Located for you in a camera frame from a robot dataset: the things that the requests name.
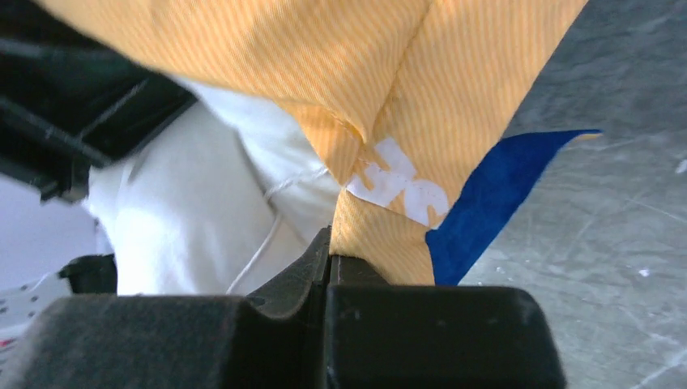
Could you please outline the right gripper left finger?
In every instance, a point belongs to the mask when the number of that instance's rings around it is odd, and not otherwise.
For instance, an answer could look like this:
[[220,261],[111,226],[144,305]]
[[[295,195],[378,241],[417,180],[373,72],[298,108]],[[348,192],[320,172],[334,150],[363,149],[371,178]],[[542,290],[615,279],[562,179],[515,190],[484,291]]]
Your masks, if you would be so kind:
[[1,371],[4,388],[324,388],[331,231],[238,297],[81,294],[51,303]]

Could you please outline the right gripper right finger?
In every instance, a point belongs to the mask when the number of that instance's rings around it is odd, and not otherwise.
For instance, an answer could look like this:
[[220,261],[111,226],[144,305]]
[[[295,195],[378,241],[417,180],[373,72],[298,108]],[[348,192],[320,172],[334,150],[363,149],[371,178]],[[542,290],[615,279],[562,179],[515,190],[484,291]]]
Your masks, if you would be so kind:
[[335,256],[326,287],[330,388],[563,388],[544,312],[504,286],[398,286]]

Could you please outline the yellow and blue pillowcase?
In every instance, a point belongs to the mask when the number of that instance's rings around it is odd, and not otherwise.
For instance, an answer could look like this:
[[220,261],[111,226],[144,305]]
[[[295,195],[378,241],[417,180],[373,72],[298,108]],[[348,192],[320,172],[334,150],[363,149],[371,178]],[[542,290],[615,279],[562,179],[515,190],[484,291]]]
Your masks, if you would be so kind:
[[342,186],[331,253],[456,284],[489,221],[460,201],[582,1],[43,1],[141,65],[292,115]]

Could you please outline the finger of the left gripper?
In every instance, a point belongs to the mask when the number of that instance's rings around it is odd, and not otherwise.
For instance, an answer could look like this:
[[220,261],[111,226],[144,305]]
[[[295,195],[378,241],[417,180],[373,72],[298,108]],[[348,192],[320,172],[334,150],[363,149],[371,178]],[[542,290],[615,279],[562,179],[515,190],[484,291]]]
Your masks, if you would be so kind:
[[32,1],[1,4],[1,175],[76,203],[91,169],[145,148],[195,102]]

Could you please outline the white pillow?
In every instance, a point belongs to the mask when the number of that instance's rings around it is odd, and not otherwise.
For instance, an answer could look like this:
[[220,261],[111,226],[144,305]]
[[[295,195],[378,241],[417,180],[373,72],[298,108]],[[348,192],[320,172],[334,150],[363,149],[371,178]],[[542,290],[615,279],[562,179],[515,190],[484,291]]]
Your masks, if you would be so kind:
[[117,291],[246,295],[333,218],[339,184],[275,103],[176,77],[197,102],[142,151],[89,173],[84,207]]

